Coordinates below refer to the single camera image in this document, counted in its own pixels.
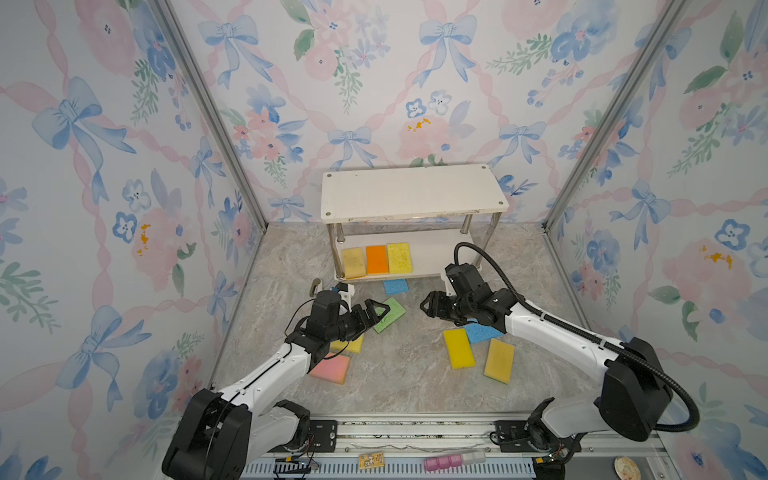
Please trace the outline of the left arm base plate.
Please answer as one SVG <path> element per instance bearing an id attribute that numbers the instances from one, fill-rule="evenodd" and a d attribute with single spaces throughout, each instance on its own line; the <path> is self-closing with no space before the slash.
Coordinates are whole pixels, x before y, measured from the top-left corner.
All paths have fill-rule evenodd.
<path id="1" fill-rule="evenodd" d="M 288 445 L 279 445 L 270 453 L 292 454 L 300 453 L 334 453 L 338 439 L 336 420 L 310 420 L 305 426 L 300 426 L 297 437 Z"/>

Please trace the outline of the yellow green-backed sponge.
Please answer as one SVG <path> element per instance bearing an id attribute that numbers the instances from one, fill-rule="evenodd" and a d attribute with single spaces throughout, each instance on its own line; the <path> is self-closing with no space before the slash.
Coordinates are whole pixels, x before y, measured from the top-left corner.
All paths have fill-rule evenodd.
<path id="1" fill-rule="evenodd" d="M 490 341 L 484 376 L 503 384 L 509 384 L 514 365 L 515 347 L 497 339 Z"/>

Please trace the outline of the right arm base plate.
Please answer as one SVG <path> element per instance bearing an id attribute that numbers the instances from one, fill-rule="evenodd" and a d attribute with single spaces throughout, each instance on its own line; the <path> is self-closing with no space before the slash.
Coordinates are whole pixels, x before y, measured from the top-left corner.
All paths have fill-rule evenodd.
<path id="1" fill-rule="evenodd" d="M 544 427 L 525 420 L 499 420 L 489 434 L 491 442 L 504 453 L 558 454 L 562 457 L 582 450 L 576 436 L 557 438 Z"/>

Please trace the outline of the yellow cellulose sponge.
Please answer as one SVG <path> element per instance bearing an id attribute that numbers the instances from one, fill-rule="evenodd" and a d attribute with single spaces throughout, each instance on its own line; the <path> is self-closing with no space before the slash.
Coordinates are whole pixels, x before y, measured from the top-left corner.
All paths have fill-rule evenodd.
<path id="1" fill-rule="evenodd" d="M 386 245 L 386 248 L 390 274 L 410 274 L 413 272 L 410 245 L 408 243 L 390 243 Z"/>

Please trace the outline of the pale yellow orange-backed sponge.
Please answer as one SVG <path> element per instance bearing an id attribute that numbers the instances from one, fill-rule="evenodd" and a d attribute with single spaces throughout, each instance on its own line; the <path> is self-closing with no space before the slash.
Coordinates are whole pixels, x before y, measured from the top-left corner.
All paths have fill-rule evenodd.
<path id="1" fill-rule="evenodd" d="M 347 280 L 362 278 L 367 275 L 365 256 L 361 247 L 343 249 L 342 263 L 344 278 Z"/>

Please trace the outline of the bright yellow sponge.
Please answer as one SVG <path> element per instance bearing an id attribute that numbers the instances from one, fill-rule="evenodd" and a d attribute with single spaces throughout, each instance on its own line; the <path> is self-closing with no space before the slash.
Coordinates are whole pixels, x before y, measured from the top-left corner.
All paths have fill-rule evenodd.
<path id="1" fill-rule="evenodd" d="M 469 338 L 464 329 L 446 330 L 443 332 L 443 339 L 453 370 L 472 368 L 476 365 Z"/>

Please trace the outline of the orange sponge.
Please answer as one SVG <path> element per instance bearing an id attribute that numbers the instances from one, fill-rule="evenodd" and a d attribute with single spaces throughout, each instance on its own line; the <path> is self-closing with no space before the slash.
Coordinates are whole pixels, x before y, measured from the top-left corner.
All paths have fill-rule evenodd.
<path id="1" fill-rule="evenodd" d="M 388 250 L 385 245 L 368 246 L 365 254 L 369 275 L 386 275 L 389 273 Z"/>

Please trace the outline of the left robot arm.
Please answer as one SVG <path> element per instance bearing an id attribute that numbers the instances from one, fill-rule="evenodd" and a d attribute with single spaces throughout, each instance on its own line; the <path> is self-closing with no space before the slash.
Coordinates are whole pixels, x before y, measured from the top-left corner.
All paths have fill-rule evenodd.
<path id="1" fill-rule="evenodd" d="M 190 400 L 161 465 L 171 479 L 237 479 L 275 448 L 305 452 L 312 443 L 310 412 L 280 394 L 328 359 L 335 341 L 352 342 L 381 322 L 390 308 L 367 299 L 353 304 L 323 290 L 268 360 L 219 391 Z"/>

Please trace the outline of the green sponge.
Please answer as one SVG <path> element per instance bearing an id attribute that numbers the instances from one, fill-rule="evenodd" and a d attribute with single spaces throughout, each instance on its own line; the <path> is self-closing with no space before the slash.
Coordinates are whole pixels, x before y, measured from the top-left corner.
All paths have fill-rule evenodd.
<path id="1" fill-rule="evenodd" d="M 406 313 L 405 308 L 394 297 L 387 299 L 385 304 L 389 307 L 388 312 L 376 325 L 373 326 L 373 329 L 377 333 L 382 333 L 385 329 L 402 318 Z"/>

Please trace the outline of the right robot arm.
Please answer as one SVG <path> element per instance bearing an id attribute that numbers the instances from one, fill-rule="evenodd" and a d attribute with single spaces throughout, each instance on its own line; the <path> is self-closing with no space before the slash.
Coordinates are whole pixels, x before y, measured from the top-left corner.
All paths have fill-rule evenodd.
<path id="1" fill-rule="evenodd" d="M 522 338 L 598 383 L 593 392 L 545 399 L 533 410 L 522 435 L 533 449 L 550 451 L 567 438 L 600 431 L 642 442 L 661 428 L 674 391 L 646 343 L 620 344 L 550 314 L 510 288 L 493 290 L 468 263 L 451 264 L 446 273 L 453 291 L 430 292 L 420 305 L 427 316 Z"/>

